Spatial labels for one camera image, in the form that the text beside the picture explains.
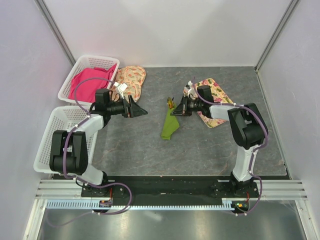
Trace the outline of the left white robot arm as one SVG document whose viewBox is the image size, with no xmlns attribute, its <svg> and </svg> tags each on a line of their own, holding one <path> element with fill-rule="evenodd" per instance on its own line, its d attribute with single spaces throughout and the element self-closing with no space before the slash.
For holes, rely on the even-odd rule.
<svg viewBox="0 0 320 240">
<path fill-rule="evenodd" d="M 64 175 L 66 179 L 75 178 L 92 187 L 99 197 L 110 191 L 107 174 L 89 163 L 87 140 L 107 126 L 111 116 L 122 115 L 135 118 L 147 115 L 131 95 L 111 100 L 108 89 L 95 92 L 95 102 L 91 104 L 88 115 L 69 130 L 56 130 L 52 135 L 49 167 L 53 172 Z"/>
</svg>

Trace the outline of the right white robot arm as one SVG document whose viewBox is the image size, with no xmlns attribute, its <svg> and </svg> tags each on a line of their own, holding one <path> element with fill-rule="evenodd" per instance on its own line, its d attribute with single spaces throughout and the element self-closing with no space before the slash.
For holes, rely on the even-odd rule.
<svg viewBox="0 0 320 240">
<path fill-rule="evenodd" d="M 174 107 L 172 116 L 189 117 L 201 112 L 205 117 L 229 122 L 234 142 L 237 144 L 235 166 L 227 182 L 215 182 L 215 193 L 228 197 L 258 196 L 253 168 L 258 150 L 269 136 L 268 128 L 255 103 L 236 104 L 215 101 L 208 85 L 185 86 L 187 93 Z"/>
</svg>

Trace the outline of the iridescent gold spoon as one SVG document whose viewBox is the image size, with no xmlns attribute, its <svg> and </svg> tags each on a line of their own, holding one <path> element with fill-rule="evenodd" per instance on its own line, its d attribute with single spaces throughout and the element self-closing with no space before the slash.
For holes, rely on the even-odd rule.
<svg viewBox="0 0 320 240">
<path fill-rule="evenodd" d="M 168 105 L 169 109 L 174 109 L 175 108 L 174 98 L 168 97 L 167 98 L 167 105 Z"/>
</svg>

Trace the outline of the green paper napkin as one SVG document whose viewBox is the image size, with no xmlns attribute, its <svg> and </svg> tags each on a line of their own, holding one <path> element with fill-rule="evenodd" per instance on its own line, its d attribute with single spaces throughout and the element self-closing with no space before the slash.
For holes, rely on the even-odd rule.
<svg viewBox="0 0 320 240">
<path fill-rule="evenodd" d="M 180 124 L 177 120 L 176 116 L 171 115 L 173 110 L 175 110 L 176 105 L 174 107 L 169 108 L 166 113 L 164 125 L 161 132 L 161 138 L 163 140 L 170 140 L 172 134 L 180 127 Z"/>
</svg>

